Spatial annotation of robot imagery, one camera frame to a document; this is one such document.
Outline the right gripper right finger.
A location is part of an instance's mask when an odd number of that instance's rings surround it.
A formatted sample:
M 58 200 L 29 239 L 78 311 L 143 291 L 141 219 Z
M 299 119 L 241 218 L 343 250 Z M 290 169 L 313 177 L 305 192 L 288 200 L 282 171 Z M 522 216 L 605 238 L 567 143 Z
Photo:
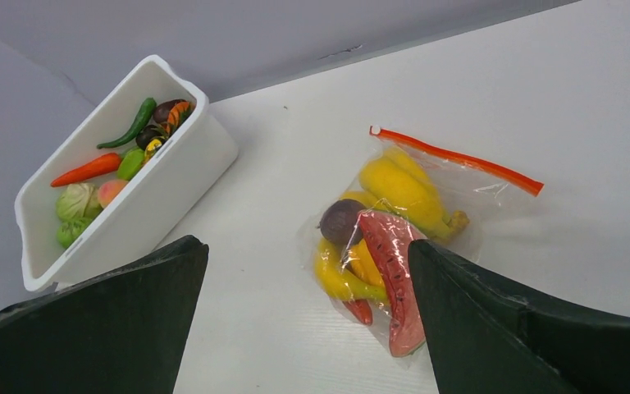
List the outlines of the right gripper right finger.
M 630 393 L 630 317 L 577 305 L 430 241 L 409 246 L 441 393 Z

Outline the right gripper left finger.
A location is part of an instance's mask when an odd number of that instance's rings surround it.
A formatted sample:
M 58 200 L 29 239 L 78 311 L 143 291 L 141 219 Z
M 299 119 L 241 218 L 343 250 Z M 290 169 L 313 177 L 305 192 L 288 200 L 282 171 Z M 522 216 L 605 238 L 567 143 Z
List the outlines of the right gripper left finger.
M 183 236 L 0 310 L 0 393 L 171 393 L 208 266 Z

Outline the red chili pepper toy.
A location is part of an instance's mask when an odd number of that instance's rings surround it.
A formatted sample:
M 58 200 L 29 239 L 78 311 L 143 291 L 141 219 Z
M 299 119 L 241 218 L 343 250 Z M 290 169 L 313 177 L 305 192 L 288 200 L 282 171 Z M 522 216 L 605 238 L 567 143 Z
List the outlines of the red chili pepper toy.
M 342 305 L 364 326 L 373 324 L 372 308 L 367 300 L 343 301 Z

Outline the clear zip bag red zipper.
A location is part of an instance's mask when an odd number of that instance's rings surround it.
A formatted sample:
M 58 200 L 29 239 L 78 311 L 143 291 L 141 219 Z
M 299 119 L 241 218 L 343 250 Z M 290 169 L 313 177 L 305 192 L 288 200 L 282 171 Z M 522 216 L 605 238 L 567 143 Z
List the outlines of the clear zip bag red zipper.
M 482 228 L 516 213 L 543 183 L 482 158 L 373 126 L 354 179 L 299 229 L 309 276 L 386 353 L 411 364 L 427 342 L 409 263 L 414 241 L 477 261 Z

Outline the yellow banana bunch toy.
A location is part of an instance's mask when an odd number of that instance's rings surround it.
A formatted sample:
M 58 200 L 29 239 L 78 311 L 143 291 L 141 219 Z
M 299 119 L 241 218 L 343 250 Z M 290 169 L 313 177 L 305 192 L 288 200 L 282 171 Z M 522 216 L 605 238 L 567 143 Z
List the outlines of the yellow banana bunch toy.
M 445 208 L 440 192 L 421 165 L 397 146 L 367 161 L 357 181 L 357 190 L 346 190 L 339 198 L 396 214 L 442 245 L 449 244 L 470 223 L 464 211 Z

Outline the dark purple plum toy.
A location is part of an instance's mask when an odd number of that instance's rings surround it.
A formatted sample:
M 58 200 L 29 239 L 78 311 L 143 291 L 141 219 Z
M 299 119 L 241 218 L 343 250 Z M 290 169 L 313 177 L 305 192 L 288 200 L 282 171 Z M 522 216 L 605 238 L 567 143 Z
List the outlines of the dark purple plum toy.
M 322 215 L 319 229 L 322 236 L 334 245 L 356 245 L 363 234 L 358 227 L 358 216 L 367 207 L 355 199 L 341 199 Z

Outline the yellow bell pepper toy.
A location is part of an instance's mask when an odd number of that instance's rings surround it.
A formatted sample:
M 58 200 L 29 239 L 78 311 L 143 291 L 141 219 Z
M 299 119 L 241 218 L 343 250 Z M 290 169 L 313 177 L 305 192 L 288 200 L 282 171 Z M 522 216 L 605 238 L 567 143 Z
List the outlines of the yellow bell pepper toy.
M 364 239 L 348 249 L 347 264 L 354 275 L 368 285 L 385 286 Z

